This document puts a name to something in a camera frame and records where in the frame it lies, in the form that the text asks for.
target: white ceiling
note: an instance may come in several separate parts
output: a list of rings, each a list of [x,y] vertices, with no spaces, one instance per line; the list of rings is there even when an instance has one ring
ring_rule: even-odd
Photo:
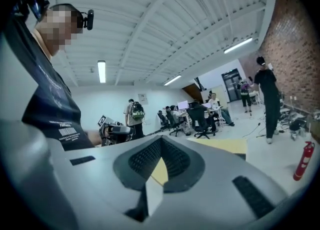
[[[255,51],[271,21],[275,0],[50,0],[94,10],[84,30],[52,60],[69,86],[100,85],[97,62],[106,61],[106,84],[183,87],[198,75]],[[253,37],[232,53],[223,50]]]

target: doorway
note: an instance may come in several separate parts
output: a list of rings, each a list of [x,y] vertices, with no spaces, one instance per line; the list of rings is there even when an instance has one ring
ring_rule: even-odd
[[[221,76],[224,81],[226,92],[228,93],[230,102],[240,100],[241,94],[237,89],[240,77],[238,69],[233,69],[229,72],[225,72]]]

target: ceiling light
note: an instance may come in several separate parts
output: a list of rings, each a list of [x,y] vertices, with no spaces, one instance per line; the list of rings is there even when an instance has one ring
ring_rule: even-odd
[[[106,61],[98,61],[98,72],[101,84],[106,83]]]
[[[181,75],[178,75],[177,77],[173,78],[172,80],[168,81],[164,86],[169,85],[170,83],[174,82],[175,80],[179,79]]]
[[[233,47],[231,47],[231,48],[226,49],[226,50],[224,51],[224,54],[226,54],[226,53],[228,53],[228,52],[230,52],[230,51],[233,51],[234,49],[239,48],[239,47],[242,46],[242,45],[245,45],[245,44],[247,44],[247,43],[250,43],[252,40],[253,40],[252,38],[249,38],[249,39],[247,39],[247,40],[244,40],[243,42],[240,42],[239,44],[237,44],[237,45],[235,45],[235,46],[233,46]]]

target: white sneakers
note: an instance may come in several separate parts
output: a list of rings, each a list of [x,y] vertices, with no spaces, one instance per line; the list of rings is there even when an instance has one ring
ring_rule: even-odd
[[[276,129],[273,134],[274,134],[274,135],[279,135],[279,131]],[[267,139],[266,139],[266,142],[267,142],[268,144],[271,144],[271,143],[272,143],[272,138],[267,138]]]

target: red fire extinguisher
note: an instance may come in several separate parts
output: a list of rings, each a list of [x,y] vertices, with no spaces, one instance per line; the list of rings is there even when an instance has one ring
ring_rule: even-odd
[[[301,160],[293,175],[293,179],[295,181],[299,181],[302,178],[315,149],[315,143],[312,143],[310,141],[307,141],[305,143],[307,145],[303,148],[303,154],[302,154]]]

